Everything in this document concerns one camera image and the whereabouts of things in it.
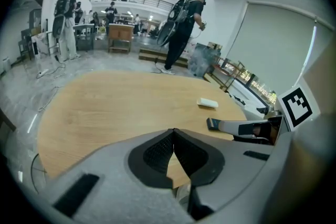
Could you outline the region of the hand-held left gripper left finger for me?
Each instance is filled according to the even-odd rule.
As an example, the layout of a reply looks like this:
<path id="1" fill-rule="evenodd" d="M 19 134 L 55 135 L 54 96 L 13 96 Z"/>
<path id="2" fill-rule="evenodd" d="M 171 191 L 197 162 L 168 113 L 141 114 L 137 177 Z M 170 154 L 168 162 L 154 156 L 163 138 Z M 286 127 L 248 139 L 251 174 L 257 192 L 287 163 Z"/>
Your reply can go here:
<path id="1" fill-rule="evenodd" d="M 173 130 L 103 146 L 53 179 L 42 197 L 74 223 L 189 223 L 167 167 Z"/>

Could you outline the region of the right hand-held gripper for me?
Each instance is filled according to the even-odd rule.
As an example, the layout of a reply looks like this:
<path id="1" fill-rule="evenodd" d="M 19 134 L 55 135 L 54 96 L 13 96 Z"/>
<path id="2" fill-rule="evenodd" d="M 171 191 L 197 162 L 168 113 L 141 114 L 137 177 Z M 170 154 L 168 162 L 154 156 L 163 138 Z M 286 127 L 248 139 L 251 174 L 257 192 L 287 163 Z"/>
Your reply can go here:
<path id="1" fill-rule="evenodd" d="M 277 96 L 275 105 L 268 111 L 268 120 L 220 121 L 221 132 L 231 134 L 234 141 L 253 144 L 275 145 L 280 135 L 296 131 L 308 121 L 321 114 L 313 92 L 304 78 Z"/>

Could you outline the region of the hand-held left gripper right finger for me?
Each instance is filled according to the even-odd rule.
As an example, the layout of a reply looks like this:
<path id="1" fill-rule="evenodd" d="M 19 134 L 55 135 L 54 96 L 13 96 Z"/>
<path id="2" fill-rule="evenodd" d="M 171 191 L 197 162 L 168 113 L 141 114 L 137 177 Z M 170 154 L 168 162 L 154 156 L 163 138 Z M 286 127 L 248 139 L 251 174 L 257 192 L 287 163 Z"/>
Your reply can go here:
<path id="1" fill-rule="evenodd" d="M 275 146 L 174 130 L 174 152 L 191 180 L 188 208 L 176 221 L 276 221 L 282 213 L 283 172 L 290 133 Z"/>

